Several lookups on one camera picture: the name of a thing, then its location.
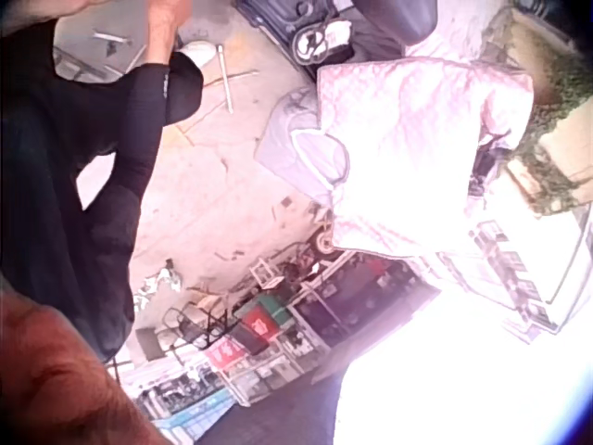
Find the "pink cloth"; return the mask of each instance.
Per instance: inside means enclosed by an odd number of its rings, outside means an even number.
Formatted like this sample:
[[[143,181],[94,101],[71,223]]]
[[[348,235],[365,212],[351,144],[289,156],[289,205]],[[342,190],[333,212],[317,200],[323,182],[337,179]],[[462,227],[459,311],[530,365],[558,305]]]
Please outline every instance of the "pink cloth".
[[[334,245],[396,257],[466,236],[479,142],[505,134],[515,148],[533,102],[522,71],[430,57],[324,67],[318,90],[321,130],[349,156],[333,191]]]

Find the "black long-sleeve shirt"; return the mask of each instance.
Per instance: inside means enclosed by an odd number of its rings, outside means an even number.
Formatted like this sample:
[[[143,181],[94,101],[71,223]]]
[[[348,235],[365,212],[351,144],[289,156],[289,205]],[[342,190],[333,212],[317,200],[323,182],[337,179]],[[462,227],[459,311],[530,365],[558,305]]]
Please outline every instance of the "black long-sleeve shirt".
[[[128,267],[166,120],[169,67],[136,70],[113,171],[86,210],[69,159],[78,147],[53,125],[60,110],[43,88],[3,92],[2,272],[23,295],[63,312],[103,361],[132,327]]]

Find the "wheel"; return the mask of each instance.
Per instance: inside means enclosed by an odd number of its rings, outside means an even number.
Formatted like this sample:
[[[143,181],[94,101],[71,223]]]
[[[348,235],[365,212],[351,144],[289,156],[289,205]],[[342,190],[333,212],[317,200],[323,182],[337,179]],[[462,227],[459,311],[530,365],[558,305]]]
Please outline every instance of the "wheel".
[[[315,256],[321,260],[337,260],[342,251],[332,244],[332,231],[320,229],[309,239],[309,244]]]

